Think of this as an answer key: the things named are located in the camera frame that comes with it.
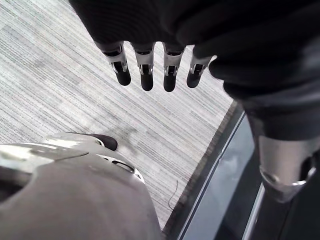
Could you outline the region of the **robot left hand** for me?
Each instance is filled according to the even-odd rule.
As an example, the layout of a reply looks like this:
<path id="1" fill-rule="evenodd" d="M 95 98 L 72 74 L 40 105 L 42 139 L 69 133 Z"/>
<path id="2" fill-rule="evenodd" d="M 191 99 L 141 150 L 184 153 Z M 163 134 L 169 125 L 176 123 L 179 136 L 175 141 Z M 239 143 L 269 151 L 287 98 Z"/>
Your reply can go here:
<path id="1" fill-rule="evenodd" d="M 120 41 L 193 46 L 240 103 L 259 149 L 266 191 L 295 197 L 320 149 L 320 3 L 317 0 L 72 0 L 111 55 Z"/>

